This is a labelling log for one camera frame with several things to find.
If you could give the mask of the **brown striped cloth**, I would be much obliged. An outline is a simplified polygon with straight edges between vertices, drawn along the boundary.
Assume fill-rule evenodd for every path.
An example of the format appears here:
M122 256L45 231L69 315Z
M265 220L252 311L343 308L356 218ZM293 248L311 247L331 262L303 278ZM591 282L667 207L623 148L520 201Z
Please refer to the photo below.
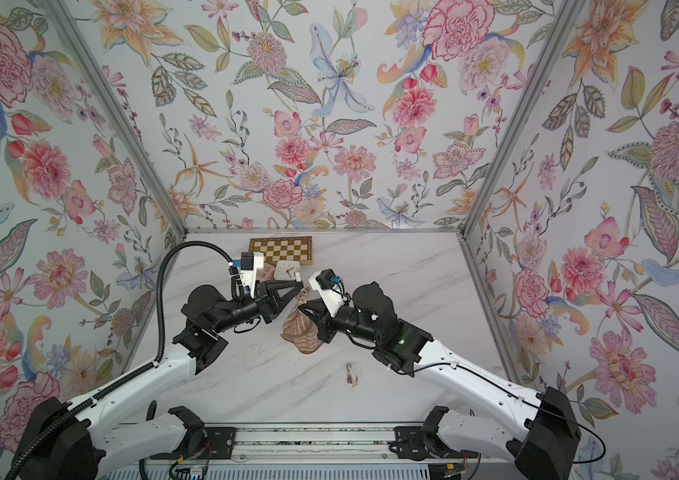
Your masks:
M323 346L323 342L318 339L316 325L299 310L299 307L300 304L294 306L286 316L280 337L292 344L301 354L313 354Z

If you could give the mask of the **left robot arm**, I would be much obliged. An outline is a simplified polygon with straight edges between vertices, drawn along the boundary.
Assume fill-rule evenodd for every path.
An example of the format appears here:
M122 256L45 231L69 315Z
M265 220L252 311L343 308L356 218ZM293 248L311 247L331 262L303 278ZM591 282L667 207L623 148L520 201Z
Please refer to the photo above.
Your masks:
M182 306L185 328L177 351L162 354L93 392L62 402L53 397L32 412L7 473L9 479L97 479L155 455L191 457L209 444L204 422L185 406L139 424L121 423L161 393L211 366L225 350L222 332L277 318L303 285L257 283L239 301L210 285L195 288Z

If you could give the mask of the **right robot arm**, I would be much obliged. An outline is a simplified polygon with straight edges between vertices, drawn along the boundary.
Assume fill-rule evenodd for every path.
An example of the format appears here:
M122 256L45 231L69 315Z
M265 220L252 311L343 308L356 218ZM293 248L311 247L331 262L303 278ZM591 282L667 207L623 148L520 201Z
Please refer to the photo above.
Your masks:
M431 450L471 451L511 462L527 479L567 479L575 467L583 428L569 398L503 379L462 358L429 332L399 318L379 284L353 293L325 270L309 281L318 298L300 310L331 342L343 334L389 371L421 379L461 398L473 410L461 415L435 407L421 433Z

